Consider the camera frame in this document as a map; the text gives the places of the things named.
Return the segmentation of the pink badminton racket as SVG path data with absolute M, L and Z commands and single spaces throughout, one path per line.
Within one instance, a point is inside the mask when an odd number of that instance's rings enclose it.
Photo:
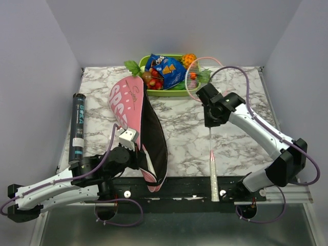
M 213 57 L 199 57 L 187 59 L 187 71 L 185 74 L 185 88 L 190 98 L 201 103 L 204 112 L 204 123 L 207 124 L 208 116 L 206 114 L 208 107 L 206 102 L 202 102 L 201 99 L 197 96 L 196 92 L 199 91 L 203 86 L 205 86 L 212 74 L 213 68 L 218 68 L 221 66 L 221 63 Z M 219 202 L 219 189 L 217 183 L 217 173 L 216 173 L 216 162 L 215 156 L 213 153 L 212 145 L 212 131 L 210 126 L 206 126 L 209 129 L 209 143 L 210 143 L 210 161 L 209 161 L 209 170 L 210 170 L 210 184 L 211 184 L 211 201 Z

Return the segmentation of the pink racket bag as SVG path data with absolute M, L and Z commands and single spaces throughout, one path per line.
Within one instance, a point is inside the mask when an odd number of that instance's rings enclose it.
M 109 93 L 108 104 L 121 127 L 139 133 L 136 144 L 146 155 L 139 168 L 149 191 L 158 192 L 167 175 L 168 148 L 141 77 L 131 75 L 119 80 Z

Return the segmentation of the black shuttlecock tube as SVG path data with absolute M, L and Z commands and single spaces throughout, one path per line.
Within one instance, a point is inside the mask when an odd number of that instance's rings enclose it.
M 79 162 L 84 154 L 85 101 L 85 95 L 81 93 L 75 93 L 73 95 L 68 157 L 69 165 Z

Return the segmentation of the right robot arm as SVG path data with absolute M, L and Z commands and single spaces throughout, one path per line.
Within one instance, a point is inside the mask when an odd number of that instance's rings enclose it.
M 245 100 L 238 94 L 231 92 L 223 96 L 212 84 L 207 84 L 196 95 L 204 108 L 206 127 L 219 127 L 230 122 L 260 144 L 273 160 L 268 167 L 248 174 L 237 183 L 233 192 L 240 200 L 249 200 L 262 188 L 285 187 L 304 169 L 307 143 L 301 138 L 294 141 L 261 117 L 252 116 Z

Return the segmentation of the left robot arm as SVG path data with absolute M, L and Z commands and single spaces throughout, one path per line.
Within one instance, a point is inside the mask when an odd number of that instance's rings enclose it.
M 119 198 L 113 180 L 126 168 L 139 169 L 146 154 L 118 146 L 104 155 L 84 157 L 59 174 L 29 186 L 11 184 L 6 217 L 16 223 L 37 219 L 55 206 L 76 202 L 115 202 Z

